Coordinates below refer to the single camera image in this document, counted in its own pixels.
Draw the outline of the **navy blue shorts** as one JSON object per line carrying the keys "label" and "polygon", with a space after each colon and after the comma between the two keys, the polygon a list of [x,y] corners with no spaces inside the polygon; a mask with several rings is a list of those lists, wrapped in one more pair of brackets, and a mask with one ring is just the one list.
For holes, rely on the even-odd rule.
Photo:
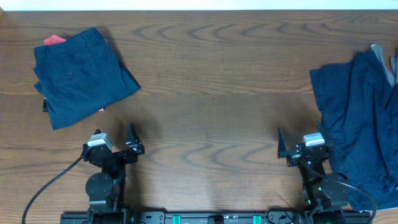
{"label": "navy blue shorts", "polygon": [[380,210],[397,207],[397,86],[374,51],[311,70],[322,126],[335,140],[333,172],[369,192]]}

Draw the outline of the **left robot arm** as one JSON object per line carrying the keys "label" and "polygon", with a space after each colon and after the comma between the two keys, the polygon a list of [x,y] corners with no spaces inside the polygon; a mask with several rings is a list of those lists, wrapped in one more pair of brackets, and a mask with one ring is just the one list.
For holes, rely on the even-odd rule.
{"label": "left robot arm", "polygon": [[128,149],[113,152],[113,142],[97,129],[83,145],[82,159],[99,167],[86,182],[89,196],[88,223],[139,223],[137,213],[124,202],[126,165],[137,162],[145,147],[129,123],[126,136]]}

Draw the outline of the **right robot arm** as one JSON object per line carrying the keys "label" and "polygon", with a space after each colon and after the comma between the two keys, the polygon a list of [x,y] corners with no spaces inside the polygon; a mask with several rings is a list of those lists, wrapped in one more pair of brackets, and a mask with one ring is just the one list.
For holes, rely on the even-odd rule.
{"label": "right robot arm", "polygon": [[292,223],[346,223],[343,207],[348,204],[348,179],[342,174],[325,172],[323,163],[331,156],[335,143],[327,139],[321,124],[317,132],[290,146],[278,129],[277,157],[286,159],[288,167],[297,167],[302,178],[303,199],[308,207],[295,215],[287,214]]}

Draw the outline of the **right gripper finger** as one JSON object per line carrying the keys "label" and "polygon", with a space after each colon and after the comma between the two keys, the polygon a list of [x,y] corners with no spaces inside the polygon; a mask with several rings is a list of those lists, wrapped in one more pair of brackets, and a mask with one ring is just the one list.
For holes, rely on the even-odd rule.
{"label": "right gripper finger", "polygon": [[282,134],[282,130],[278,129],[279,135],[279,142],[278,142],[278,149],[277,149],[277,157],[278,158],[285,158],[287,156],[287,148],[285,144],[285,140]]}
{"label": "right gripper finger", "polygon": [[321,125],[319,120],[316,120],[317,131],[322,135],[323,139],[325,140],[325,144],[329,142],[329,136],[324,127]]}

